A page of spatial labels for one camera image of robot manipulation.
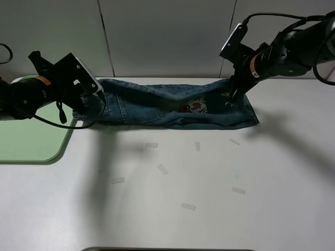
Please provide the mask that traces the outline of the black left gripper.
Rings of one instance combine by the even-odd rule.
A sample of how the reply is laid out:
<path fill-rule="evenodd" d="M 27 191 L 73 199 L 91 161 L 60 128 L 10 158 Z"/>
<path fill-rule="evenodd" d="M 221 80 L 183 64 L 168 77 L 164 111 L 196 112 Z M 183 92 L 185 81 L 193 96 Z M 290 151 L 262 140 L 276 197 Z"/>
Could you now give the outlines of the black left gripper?
<path fill-rule="evenodd" d="M 86 112 L 81 99 L 84 88 L 74 84 L 76 79 L 80 79 L 83 68 L 75 62 L 72 53 L 55 64 L 44 59 L 39 51 L 30 53 L 28 58 L 38 73 L 36 83 L 28 92 L 28 109 L 36 112 L 37 109 L 57 101 L 79 114 Z"/>

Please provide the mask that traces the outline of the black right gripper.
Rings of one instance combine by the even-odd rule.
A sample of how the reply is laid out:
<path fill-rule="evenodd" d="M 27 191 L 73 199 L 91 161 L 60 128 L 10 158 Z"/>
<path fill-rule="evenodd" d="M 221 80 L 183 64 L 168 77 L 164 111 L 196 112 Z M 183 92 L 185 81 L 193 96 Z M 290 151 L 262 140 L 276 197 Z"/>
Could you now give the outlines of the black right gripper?
<path fill-rule="evenodd" d="M 233 63 L 234 75 L 229 79 L 229 96 L 225 103 L 226 107 L 232 107 L 237 96 L 247 93 L 259 82 L 259 78 L 254 77 L 251 73 L 250 62 L 254 56 L 268 47 L 267 43 L 262 43 L 256 50 L 253 50 L 242 44 L 238 50 L 239 56 Z"/>

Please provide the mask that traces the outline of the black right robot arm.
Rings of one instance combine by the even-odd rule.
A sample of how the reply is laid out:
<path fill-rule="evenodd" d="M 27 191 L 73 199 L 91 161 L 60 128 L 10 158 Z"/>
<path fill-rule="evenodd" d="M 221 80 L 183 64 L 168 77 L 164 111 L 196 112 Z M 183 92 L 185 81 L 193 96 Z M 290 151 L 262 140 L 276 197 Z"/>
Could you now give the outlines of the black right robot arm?
<path fill-rule="evenodd" d="M 319 64 L 334 61 L 334 12 L 307 17 L 286 15 L 297 22 L 280 31 L 271 44 L 262 43 L 256 50 L 241 42 L 253 17 L 255 14 L 237 24 L 220 52 L 234 68 L 226 106 L 231 107 L 260 81 L 275 76 L 303 76 L 313 71 L 320 82 L 334 85 L 317 70 Z"/>

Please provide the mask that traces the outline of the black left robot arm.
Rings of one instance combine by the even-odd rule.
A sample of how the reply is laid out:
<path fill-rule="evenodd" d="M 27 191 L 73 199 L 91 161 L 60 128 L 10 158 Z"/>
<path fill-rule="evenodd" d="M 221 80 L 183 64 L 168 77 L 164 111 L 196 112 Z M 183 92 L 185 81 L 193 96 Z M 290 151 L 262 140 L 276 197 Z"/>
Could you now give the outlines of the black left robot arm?
<path fill-rule="evenodd" d="M 32 52 L 28 58 L 38 75 L 11 84 L 1 81 L 1 119 L 30 119 L 38 109 L 53 102 L 62 124 L 67 123 L 63 105 L 85 111 L 80 95 L 89 91 L 93 81 L 72 53 L 55 64 L 44 59 L 40 51 Z"/>

